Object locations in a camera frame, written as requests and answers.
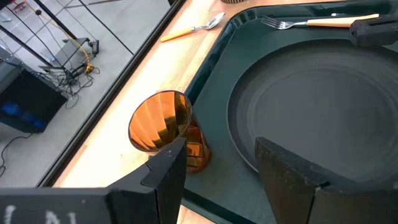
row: metal spoon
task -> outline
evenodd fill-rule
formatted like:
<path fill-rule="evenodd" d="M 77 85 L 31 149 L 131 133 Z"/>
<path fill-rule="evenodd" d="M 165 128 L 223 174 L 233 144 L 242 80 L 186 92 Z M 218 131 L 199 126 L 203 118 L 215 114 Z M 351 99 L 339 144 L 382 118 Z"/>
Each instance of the metal spoon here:
<path fill-rule="evenodd" d="M 166 36 L 160 38 L 160 41 L 165 42 L 165 41 L 174 39 L 176 37 L 180 37 L 182 35 L 187 35 L 187 34 L 190 34 L 192 32 L 195 32 L 195 31 L 198 31 L 201 29 L 206 29 L 206 30 L 211 29 L 214 26 L 216 26 L 218 23 L 220 23 L 223 20 L 224 16 L 225 16 L 225 12 L 219 13 L 219 14 L 217 14 L 217 16 L 215 16 L 210 21 L 208 21 L 206 23 L 206 25 L 204 25 L 204 26 L 191 27 L 191 28 L 188 28 L 185 30 L 181 30 L 180 32 L 176 32 L 174 34 L 166 35 Z"/>

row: concrete floor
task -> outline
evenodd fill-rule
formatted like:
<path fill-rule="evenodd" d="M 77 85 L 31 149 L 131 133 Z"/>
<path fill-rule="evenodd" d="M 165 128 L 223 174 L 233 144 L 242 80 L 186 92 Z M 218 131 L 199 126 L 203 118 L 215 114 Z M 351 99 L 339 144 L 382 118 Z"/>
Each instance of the concrete floor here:
<path fill-rule="evenodd" d="M 32 0 L 29 4 L 37 7 Z M 85 3 L 98 0 L 83 0 Z M 91 110 L 95 107 L 106 90 L 121 72 L 132 55 L 84 8 L 69 8 L 69 12 L 63 7 L 66 5 L 80 5 L 77 0 L 46 0 L 42 1 L 57 17 L 77 36 L 98 39 L 100 42 L 100 53 L 92 60 L 92 64 L 101 70 L 101 74 L 93 74 L 94 84 L 79 92 L 80 99 L 72 109 L 62 107 L 56 114 L 47 129 L 42 134 L 34 134 L 29 139 L 18 139 L 6 150 L 6 171 L 0 178 L 0 187 L 33 187 L 45 174 L 67 142 L 72 138 L 81 123 L 86 119 Z M 132 1 L 122 0 L 95 4 L 89 8 L 129 47 L 136 52 L 149 33 L 153 30 L 160 18 L 169 8 L 167 0 L 145 0 Z M 2 22 L 2 25 L 26 42 L 36 52 L 45 48 L 16 17 L 7 9 L 1 12 L 12 18 L 11 22 Z M 88 32 L 77 22 L 75 17 Z M 50 35 L 49 30 L 44 27 L 39 18 L 29 7 L 25 7 L 17 13 L 23 21 L 48 45 L 55 54 L 59 46 L 64 44 L 62 39 L 65 35 L 51 24 L 47 28 L 55 39 Z M 33 69 L 40 71 L 37 67 L 42 62 L 33 55 L 21 48 L 8 36 L 0 33 L 3 42 L 0 45 L 7 45 L 24 63 Z M 84 46 L 88 53 L 91 48 Z M 72 62 L 75 65 L 84 59 L 82 52 L 78 52 Z M 0 150 L 11 140 L 5 139 L 0 143 Z"/>

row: table surface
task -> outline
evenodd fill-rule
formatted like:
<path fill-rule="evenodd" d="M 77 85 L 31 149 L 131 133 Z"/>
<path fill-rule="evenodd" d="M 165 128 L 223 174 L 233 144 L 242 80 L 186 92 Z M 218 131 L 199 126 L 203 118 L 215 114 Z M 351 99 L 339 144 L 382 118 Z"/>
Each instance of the table surface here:
<path fill-rule="evenodd" d="M 85 140 L 54 187 L 105 187 L 148 160 L 127 136 L 129 120 L 147 97 L 160 90 L 184 92 L 227 21 L 254 6 L 323 2 L 320 0 L 187 0 L 163 35 L 206 24 L 220 12 L 226 16 L 212 30 L 161 43 L 158 40 Z"/>

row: amber tumbler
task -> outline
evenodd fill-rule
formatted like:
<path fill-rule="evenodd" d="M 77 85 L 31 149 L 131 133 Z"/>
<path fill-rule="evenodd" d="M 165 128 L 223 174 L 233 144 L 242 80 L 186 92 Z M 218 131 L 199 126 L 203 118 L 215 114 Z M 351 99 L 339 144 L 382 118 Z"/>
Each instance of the amber tumbler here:
<path fill-rule="evenodd" d="M 158 92 L 136 109 L 129 123 L 129 139 L 138 150 L 155 155 L 178 138 L 187 139 L 187 172 L 201 171 L 210 159 L 203 131 L 183 93 Z"/>

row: yellow cable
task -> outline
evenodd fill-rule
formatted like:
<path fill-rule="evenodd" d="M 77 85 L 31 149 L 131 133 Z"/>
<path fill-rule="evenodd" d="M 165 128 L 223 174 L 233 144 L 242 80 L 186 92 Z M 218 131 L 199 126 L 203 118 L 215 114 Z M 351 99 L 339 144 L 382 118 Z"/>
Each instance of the yellow cable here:
<path fill-rule="evenodd" d="M 33 8 L 26 0 L 24 0 L 24 2 L 36 13 L 36 9 L 35 8 Z M 90 58 L 89 58 L 86 50 L 75 39 L 73 39 L 63 29 L 61 29 L 61 27 L 59 27 L 57 24 L 53 23 L 50 19 L 47 19 L 45 16 L 43 16 L 43 14 L 40 14 L 40 16 L 42 16 L 45 20 L 47 20 L 53 26 L 55 26 L 60 31 L 62 31 L 68 37 L 68 39 L 72 40 L 77 46 L 79 46 L 80 49 L 82 49 L 83 53 L 86 56 L 86 62 L 87 62 L 86 73 L 90 73 L 94 69 L 94 67 L 90 63 Z"/>

